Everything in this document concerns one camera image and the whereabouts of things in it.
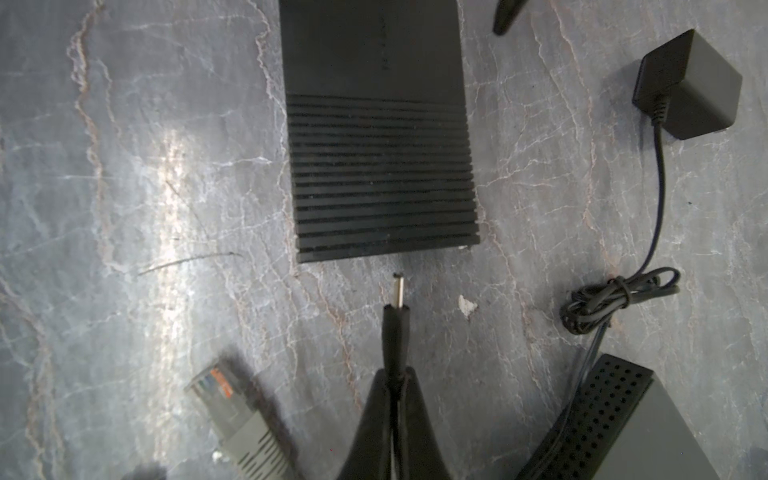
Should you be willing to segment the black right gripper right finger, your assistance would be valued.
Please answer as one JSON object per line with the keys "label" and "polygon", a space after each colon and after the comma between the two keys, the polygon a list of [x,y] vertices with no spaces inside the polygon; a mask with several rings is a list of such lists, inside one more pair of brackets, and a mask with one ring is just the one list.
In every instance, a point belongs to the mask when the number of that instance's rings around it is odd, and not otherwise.
{"label": "black right gripper right finger", "polygon": [[428,415],[418,377],[405,369],[395,416],[395,472],[398,479],[450,479]]}

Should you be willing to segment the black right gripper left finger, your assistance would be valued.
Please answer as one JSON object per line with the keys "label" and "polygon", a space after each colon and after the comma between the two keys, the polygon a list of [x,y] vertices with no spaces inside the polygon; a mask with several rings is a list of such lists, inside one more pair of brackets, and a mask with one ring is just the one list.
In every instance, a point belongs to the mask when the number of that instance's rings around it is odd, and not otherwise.
{"label": "black right gripper left finger", "polygon": [[338,480],[384,480],[392,475],[391,398],[384,369],[374,376]]}

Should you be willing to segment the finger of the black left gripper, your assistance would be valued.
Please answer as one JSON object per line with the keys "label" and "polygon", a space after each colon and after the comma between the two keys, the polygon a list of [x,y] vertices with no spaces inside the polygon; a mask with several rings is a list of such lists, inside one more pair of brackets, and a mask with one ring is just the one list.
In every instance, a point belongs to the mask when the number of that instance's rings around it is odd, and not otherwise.
{"label": "finger of the black left gripper", "polygon": [[493,33],[505,35],[517,19],[528,0],[499,0],[494,14]]}

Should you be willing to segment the black ribbed network switch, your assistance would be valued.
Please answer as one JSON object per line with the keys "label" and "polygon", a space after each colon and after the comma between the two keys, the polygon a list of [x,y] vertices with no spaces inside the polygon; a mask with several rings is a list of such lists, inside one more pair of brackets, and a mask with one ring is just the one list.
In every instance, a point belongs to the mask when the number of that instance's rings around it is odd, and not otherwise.
{"label": "black ribbed network switch", "polygon": [[283,1],[297,259],[475,245],[453,1]]}

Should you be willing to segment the black power adapter with cable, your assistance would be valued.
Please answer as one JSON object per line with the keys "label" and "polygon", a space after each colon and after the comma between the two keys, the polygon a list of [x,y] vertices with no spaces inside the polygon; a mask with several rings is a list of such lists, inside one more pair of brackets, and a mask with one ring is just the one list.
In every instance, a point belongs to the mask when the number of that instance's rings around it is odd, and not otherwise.
{"label": "black power adapter with cable", "polygon": [[[646,54],[639,67],[633,104],[651,120],[658,169],[666,173],[663,137],[686,140],[730,127],[736,118],[742,77],[699,33],[688,30]],[[575,398],[591,368],[604,355],[599,349],[612,317],[620,310],[676,295],[680,272],[672,267],[643,264],[632,276],[615,277],[584,286],[571,294],[560,319],[574,335],[591,335],[592,342],[567,403]],[[384,310],[384,364],[391,401],[391,435],[395,459],[395,416],[403,381],[408,312],[401,305]]]}

